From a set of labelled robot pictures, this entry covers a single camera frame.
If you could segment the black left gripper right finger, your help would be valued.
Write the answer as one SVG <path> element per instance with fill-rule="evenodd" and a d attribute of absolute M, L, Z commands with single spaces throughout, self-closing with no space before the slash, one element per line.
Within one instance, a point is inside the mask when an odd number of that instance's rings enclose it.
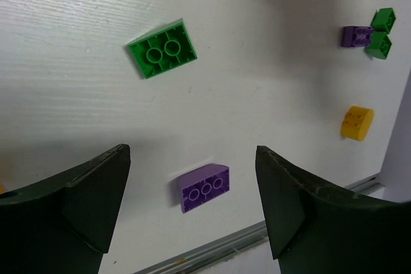
<path fill-rule="evenodd" d="M 266 146 L 256 178 L 282 273 L 409 273 L 410 204 L 355 193 Z"/>

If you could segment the large green lego brick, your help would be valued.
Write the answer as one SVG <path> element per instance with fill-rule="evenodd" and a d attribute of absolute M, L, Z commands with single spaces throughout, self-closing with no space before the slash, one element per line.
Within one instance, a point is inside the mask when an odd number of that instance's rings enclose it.
<path fill-rule="evenodd" d="M 127 44 L 128 54 L 145 79 L 197 59 L 183 19 L 160 26 Z"/>

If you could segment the small green lego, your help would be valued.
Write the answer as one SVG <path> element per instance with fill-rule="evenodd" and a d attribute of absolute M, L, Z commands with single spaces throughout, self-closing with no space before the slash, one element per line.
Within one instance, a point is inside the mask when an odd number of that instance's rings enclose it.
<path fill-rule="evenodd" d="M 396 21 L 396 14 L 393 8 L 381 8 L 376 11 L 371 27 L 378 32 L 389 34 Z"/>
<path fill-rule="evenodd" d="M 371 35 L 371 43 L 365 48 L 365 52 L 373 58 L 386 60 L 391 49 L 392 42 L 384 32 L 374 32 Z"/>

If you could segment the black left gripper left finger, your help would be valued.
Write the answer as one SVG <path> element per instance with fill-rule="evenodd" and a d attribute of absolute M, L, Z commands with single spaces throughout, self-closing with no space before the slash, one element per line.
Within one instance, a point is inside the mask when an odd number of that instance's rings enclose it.
<path fill-rule="evenodd" d="M 109 251 L 130 171 L 112 149 L 1 195 L 1 273 L 97 273 Z"/>

